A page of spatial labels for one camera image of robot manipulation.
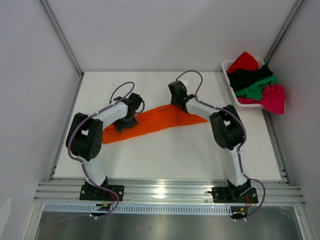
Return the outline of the orange t shirt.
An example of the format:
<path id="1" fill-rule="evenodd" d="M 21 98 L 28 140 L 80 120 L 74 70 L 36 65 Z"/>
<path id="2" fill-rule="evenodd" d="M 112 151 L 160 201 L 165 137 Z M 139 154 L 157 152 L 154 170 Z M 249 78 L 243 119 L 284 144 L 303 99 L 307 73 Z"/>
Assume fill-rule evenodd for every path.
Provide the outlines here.
<path id="1" fill-rule="evenodd" d="M 137 121 L 135 126 L 124 129 L 120 133 L 116 131 L 116 127 L 112 124 L 106 127 L 102 132 L 102 143 L 106 145 L 155 133 L 168 128 L 207 122 L 206 119 L 179 110 L 172 104 L 159 106 L 139 113 L 135 119 Z"/>

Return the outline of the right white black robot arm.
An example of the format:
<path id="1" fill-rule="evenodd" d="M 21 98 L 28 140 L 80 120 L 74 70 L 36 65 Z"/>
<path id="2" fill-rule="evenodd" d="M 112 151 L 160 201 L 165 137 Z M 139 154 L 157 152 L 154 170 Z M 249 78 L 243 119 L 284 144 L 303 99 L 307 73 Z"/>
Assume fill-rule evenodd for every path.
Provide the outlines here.
<path id="1" fill-rule="evenodd" d="M 242 162 L 242 146 L 246 141 L 246 131 L 233 105 L 217 107 L 204 102 L 194 94 L 187 94 L 186 86 L 176 80 L 168 84 L 171 104 L 180 111 L 201 117 L 210 122 L 216 144 L 225 152 L 228 166 L 228 197 L 239 202 L 246 197 L 251 182 L 245 176 Z"/>

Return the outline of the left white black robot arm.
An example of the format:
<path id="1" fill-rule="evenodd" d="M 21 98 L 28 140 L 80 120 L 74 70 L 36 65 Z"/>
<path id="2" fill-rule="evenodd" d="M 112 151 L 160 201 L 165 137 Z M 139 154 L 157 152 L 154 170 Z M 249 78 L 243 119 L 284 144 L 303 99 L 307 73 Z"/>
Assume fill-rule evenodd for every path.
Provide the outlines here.
<path id="1" fill-rule="evenodd" d="M 91 185 L 91 194 L 97 200 L 108 196 L 107 176 L 102 170 L 100 151 L 103 130 L 112 125 L 116 133 L 131 129 L 138 124 L 137 110 L 145 103 L 142 97 L 131 93 L 128 98 L 116 97 L 105 108 L 92 113 L 78 112 L 74 115 L 65 145 L 71 159 L 80 162 L 85 181 Z"/>

